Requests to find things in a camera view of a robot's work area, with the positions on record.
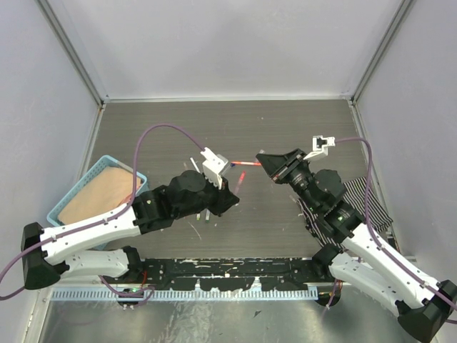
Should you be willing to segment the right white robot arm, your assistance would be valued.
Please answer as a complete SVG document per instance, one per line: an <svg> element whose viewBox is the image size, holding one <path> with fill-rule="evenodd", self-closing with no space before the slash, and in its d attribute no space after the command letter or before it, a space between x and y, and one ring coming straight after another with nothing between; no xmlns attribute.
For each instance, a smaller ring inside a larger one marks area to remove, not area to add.
<svg viewBox="0 0 457 343"><path fill-rule="evenodd" d="M391 311L419 342L431 342L456 306L456 285L421 271L368 227L344 198L338 172L316 173L300 149L287 154L257 154L275 184L287 184L309 211L311 226L332 239L313 257L322 282L338 279L357 287Z"/></svg>

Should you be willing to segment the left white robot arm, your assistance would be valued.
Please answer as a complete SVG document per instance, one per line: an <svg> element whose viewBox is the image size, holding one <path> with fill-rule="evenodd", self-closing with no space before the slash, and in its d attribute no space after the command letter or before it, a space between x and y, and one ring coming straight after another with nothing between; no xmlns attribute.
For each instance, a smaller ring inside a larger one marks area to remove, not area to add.
<svg viewBox="0 0 457 343"><path fill-rule="evenodd" d="M64 277L101 275L129 284L144 273L137 251L122 248L113 254L95 248L110 241L169 228L174 221L209 210L221 216L238 204L226 178L216 186L197 171L185 171L168 185L145 191L132 204L60 227L24 227L21 260L24 287L49 287Z"/></svg>

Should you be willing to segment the pink highlighter pen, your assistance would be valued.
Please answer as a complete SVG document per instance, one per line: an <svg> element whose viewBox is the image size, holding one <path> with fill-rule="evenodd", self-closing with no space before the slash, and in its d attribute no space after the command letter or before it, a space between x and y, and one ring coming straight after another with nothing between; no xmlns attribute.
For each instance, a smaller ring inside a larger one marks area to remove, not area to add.
<svg viewBox="0 0 457 343"><path fill-rule="evenodd" d="M246 176L246 172L245 172L245 171L242 171L242 172L241 172L241 175L240 175L240 177L239 177L239 179L238 179L237 185L236 185L235 193L238 194L239 189L240 189L240 187L241 187L241 185L243 184L243 181L244 181L244 179L245 179L245 176Z"/></svg>

